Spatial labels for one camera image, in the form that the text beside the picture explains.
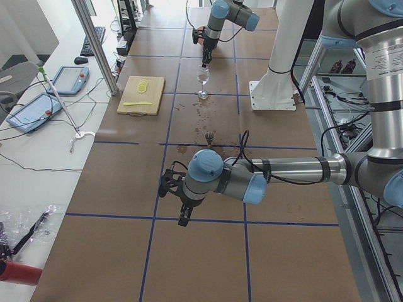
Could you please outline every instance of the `computer mouse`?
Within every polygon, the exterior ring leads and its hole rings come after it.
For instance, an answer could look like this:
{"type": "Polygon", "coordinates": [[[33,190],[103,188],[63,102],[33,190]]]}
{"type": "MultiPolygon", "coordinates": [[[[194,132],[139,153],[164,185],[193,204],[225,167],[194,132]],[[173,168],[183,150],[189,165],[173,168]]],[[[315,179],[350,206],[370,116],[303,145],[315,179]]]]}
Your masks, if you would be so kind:
{"type": "Polygon", "coordinates": [[[76,57],[76,58],[74,59],[74,63],[75,63],[76,65],[88,63],[88,58],[86,58],[86,57],[76,57]]]}

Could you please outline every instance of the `label sticker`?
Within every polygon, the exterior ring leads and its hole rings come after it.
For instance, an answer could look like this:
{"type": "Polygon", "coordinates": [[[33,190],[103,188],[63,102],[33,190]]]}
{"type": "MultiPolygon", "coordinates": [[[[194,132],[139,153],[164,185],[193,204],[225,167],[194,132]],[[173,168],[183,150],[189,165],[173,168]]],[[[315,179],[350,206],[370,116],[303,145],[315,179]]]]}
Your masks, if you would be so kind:
{"type": "Polygon", "coordinates": [[[368,80],[403,74],[403,44],[368,52],[365,60],[368,80]]]}

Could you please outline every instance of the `wine glass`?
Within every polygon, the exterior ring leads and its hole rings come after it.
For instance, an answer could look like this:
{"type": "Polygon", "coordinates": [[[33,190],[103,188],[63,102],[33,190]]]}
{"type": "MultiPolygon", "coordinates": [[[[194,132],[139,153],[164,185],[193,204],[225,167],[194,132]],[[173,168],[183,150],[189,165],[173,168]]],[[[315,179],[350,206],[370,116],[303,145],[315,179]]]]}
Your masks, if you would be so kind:
{"type": "Polygon", "coordinates": [[[198,92],[198,97],[200,99],[208,98],[208,92],[204,90],[204,85],[207,83],[209,75],[210,72],[206,65],[199,65],[197,67],[197,81],[201,83],[201,91],[198,92]]]}

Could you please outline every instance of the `keyboard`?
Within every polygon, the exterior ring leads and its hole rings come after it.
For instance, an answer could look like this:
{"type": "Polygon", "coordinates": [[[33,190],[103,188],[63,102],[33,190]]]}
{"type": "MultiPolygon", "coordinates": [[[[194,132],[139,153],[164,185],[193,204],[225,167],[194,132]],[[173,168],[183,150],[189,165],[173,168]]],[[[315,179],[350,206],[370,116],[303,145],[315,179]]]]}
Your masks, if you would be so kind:
{"type": "MultiPolygon", "coordinates": [[[[96,35],[98,36],[99,41],[102,44],[103,37],[105,36],[105,27],[103,26],[96,26],[94,27],[96,35]]],[[[82,49],[80,56],[82,57],[91,57],[94,55],[93,49],[91,48],[91,45],[89,44],[88,37],[84,39],[84,43],[82,44],[82,49]]]]}

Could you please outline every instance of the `tablet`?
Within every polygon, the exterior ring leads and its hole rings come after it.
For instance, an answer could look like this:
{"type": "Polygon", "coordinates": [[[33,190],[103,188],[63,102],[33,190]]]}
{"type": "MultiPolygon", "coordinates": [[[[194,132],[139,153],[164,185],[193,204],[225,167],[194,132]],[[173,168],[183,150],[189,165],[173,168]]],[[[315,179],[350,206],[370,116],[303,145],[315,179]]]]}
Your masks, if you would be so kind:
{"type": "MultiPolygon", "coordinates": [[[[62,66],[52,80],[52,84],[61,96],[75,96],[87,83],[88,76],[88,67],[62,66]]],[[[47,92],[53,94],[50,87],[47,92]]]]}
{"type": "Polygon", "coordinates": [[[43,92],[11,114],[6,121],[19,131],[27,133],[41,126],[61,109],[62,106],[54,96],[43,92]]]}

